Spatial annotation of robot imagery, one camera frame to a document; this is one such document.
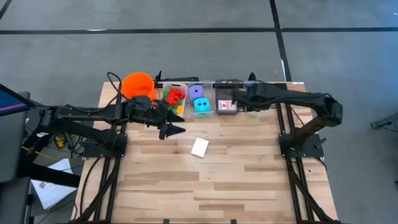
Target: wooden table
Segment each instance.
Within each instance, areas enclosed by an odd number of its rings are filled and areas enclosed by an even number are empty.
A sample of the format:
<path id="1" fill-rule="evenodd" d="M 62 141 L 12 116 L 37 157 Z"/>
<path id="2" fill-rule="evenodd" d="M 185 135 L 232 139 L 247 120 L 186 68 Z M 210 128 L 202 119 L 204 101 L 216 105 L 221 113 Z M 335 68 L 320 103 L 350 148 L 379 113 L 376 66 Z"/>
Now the wooden table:
<path id="1" fill-rule="evenodd" d="M 305 91 L 303 83 L 287 83 L 290 90 Z M 116 91 L 104 83 L 99 106 Z M 304 122 L 308 108 L 293 106 Z M 285 108 L 286 130 L 289 131 Z M 280 155 L 276 109 L 236 116 L 193 118 L 188 107 L 182 134 L 161 141 L 159 130 L 128 124 L 128 145 L 121 161 L 112 223 L 295 223 L 285 160 Z M 300 127 L 295 117 L 295 125 Z M 95 128 L 109 125 L 95 123 Z M 209 140 L 204 158 L 190 154 L 196 137 Z M 83 181 L 94 158 L 85 162 L 76 204 L 80 206 Z M 303 158 L 308 188 L 326 214 L 337 219 L 324 166 Z M 86 208 L 97 194 L 103 159 L 93 169 L 85 190 Z M 303 198 L 299 194 L 303 218 Z M 108 195 L 103 200 L 104 218 Z"/>

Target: white paper sheet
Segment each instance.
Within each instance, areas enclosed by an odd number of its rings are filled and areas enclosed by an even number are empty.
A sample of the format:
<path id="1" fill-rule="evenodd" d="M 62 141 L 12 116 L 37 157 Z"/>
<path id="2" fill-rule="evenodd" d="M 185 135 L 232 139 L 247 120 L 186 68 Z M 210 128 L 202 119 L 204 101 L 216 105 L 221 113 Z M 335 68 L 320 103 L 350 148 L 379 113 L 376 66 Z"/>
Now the white paper sheet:
<path id="1" fill-rule="evenodd" d="M 56 162 L 49 166 L 51 169 L 62 170 L 64 172 L 68 172 L 72 174 L 72 170 L 70 169 L 70 163 L 68 159 L 62 159 L 59 162 Z M 77 190 L 74 187 L 66 187 L 61 185 L 56 185 L 52 183 L 42 182 L 39 180 L 31 180 L 32 184 L 39 196 L 40 202 L 43 205 L 44 209 L 49 209 L 65 198 L 68 194 Z"/>
<path id="2" fill-rule="evenodd" d="M 207 149 L 207 145 L 209 145 L 209 141 L 201 138 L 197 138 L 195 143 L 193 144 L 191 153 L 193 155 L 204 157 Z"/>

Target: monitor screen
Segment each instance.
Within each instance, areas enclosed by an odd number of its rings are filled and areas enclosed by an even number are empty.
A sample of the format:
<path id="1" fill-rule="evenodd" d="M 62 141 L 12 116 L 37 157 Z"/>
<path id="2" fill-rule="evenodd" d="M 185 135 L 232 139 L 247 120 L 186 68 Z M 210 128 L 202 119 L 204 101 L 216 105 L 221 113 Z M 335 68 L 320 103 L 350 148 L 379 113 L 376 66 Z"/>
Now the monitor screen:
<path id="1" fill-rule="evenodd" d="M 0 85 L 0 116 L 26 111 L 32 107 L 32 102 Z"/>

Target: orange bucket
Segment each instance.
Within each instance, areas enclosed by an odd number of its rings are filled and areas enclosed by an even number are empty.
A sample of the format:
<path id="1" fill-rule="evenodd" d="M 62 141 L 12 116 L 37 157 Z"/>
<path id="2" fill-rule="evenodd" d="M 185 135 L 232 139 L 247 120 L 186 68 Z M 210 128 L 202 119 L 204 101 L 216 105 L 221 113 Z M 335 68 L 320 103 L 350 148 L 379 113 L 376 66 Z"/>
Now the orange bucket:
<path id="1" fill-rule="evenodd" d="M 148 96 L 155 100 L 155 84 L 152 77 L 146 73 L 136 72 L 127 76 L 122 82 L 122 94 L 127 98 L 133 96 Z"/>

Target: cyan cube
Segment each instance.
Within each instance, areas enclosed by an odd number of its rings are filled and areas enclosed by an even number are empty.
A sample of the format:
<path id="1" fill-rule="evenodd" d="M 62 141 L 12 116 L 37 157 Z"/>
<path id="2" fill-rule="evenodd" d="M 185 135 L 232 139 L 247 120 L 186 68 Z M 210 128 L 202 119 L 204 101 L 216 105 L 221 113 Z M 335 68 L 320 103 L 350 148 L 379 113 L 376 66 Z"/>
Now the cyan cube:
<path id="1" fill-rule="evenodd" d="M 196 113 L 207 112 L 211 110 L 208 98 L 198 98 L 193 102 L 193 105 L 195 107 Z"/>

